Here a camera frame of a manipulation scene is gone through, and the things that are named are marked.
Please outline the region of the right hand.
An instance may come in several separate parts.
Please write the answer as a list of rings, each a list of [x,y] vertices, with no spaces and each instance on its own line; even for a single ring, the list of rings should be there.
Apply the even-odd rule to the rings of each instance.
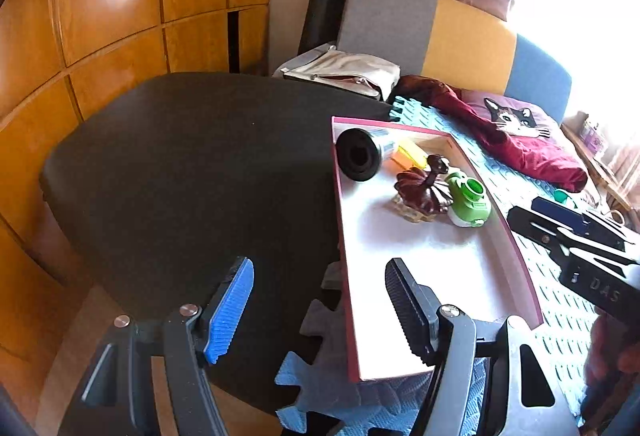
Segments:
[[[639,383],[639,332],[597,308],[585,362],[586,394],[580,415],[593,428],[612,416]]]

